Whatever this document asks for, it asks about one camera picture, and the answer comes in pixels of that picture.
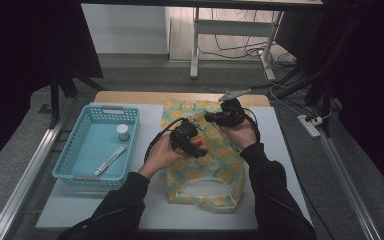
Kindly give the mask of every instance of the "blue plastic basket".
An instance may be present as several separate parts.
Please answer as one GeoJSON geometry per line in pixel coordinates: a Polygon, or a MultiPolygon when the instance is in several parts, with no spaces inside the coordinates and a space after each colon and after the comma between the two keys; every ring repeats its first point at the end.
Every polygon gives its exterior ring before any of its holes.
{"type": "Polygon", "coordinates": [[[130,106],[85,106],[52,172],[68,185],[120,187],[130,169],[139,132],[139,109],[130,106]],[[117,126],[126,124],[130,138],[121,141],[117,126]],[[94,172],[121,145],[126,150],[99,176],[94,172]]]}

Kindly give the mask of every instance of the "person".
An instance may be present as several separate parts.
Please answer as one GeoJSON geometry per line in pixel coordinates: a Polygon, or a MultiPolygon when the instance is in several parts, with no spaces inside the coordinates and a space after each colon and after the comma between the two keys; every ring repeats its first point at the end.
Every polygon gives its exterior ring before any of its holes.
{"type": "MultiPolygon", "coordinates": [[[[251,123],[245,120],[234,128],[220,129],[242,150],[240,156],[249,165],[259,239],[315,239],[313,227],[287,190],[285,169],[281,163],[267,159],[264,144],[257,143],[251,123]]],[[[114,211],[116,214],[89,223],[80,236],[68,239],[134,239],[152,177],[185,157],[185,153],[173,151],[168,134],[163,135],[139,171],[129,172],[123,186],[107,194],[92,219],[114,211]]]]}

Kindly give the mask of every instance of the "yellow floral plastic bag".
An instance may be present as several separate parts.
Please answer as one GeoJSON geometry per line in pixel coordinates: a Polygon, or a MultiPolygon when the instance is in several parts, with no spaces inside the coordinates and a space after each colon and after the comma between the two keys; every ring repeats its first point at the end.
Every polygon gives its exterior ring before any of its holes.
{"type": "Polygon", "coordinates": [[[162,129],[180,117],[194,118],[204,128],[204,131],[198,130],[198,136],[194,140],[198,139],[208,150],[204,157],[182,159],[168,169],[169,199],[178,204],[217,209],[235,208],[241,198],[245,182],[244,160],[236,149],[232,148],[234,144],[222,137],[215,123],[205,121],[203,117],[205,111],[221,111],[220,104],[210,101],[178,100],[167,101],[164,104],[162,129]],[[228,191],[223,194],[210,192],[205,196],[185,191],[186,185],[198,181],[224,184],[228,191]]]}

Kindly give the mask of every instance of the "black device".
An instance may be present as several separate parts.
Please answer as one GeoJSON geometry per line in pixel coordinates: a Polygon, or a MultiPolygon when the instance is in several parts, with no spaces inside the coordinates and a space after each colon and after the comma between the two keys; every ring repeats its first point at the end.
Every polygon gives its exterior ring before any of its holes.
{"type": "Polygon", "coordinates": [[[250,116],[245,113],[245,108],[242,107],[241,103],[237,98],[232,98],[224,101],[220,104],[221,112],[217,113],[205,113],[204,118],[207,122],[215,122],[219,126],[225,127],[236,127],[247,119],[254,128],[257,142],[260,142],[260,131],[258,130],[257,118],[253,120],[250,116]]]}
{"type": "Polygon", "coordinates": [[[171,147],[173,150],[180,148],[195,158],[205,156],[208,151],[195,146],[191,142],[191,139],[198,135],[197,128],[199,129],[201,127],[196,122],[187,119],[183,120],[182,123],[170,133],[171,147]]]}
{"type": "Polygon", "coordinates": [[[195,146],[191,143],[191,139],[198,135],[197,128],[201,131],[203,130],[197,122],[194,120],[189,120],[187,118],[178,118],[174,120],[172,123],[170,123],[164,130],[159,132],[157,136],[151,141],[149,144],[149,147],[145,153],[144,162],[146,159],[148,159],[149,153],[151,152],[152,147],[154,144],[160,139],[160,137],[167,132],[175,123],[181,121],[180,125],[177,126],[171,133],[170,133],[170,142],[171,147],[173,150],[176,150],[177,148],[183,150],[185,153],[187,153],[190,156],[193,156],[195,158],[203,157],[205,154],[208,153],[207,150],[201,149],[198,146],[195,146]]]}

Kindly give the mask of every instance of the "marker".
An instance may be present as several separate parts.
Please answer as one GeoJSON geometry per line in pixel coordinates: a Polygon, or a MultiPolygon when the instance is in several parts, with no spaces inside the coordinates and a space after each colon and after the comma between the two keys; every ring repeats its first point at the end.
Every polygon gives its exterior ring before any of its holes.
{"type": "Polygon", "coordinates": [[[124,150],[126,150],[126,145],[121,145],[119,148],[117,148],[117,150],[114,151],[114,153],[111,155],[111,157],[109,157],[107,160],[105,160],[101,166],[99,166],[94,175],[95,176],[99,176],[102,172],[105,171],[105,169],[107,169],[117,158],[118,156],[120,156],[121,153],[124,152],[124,150]]]}

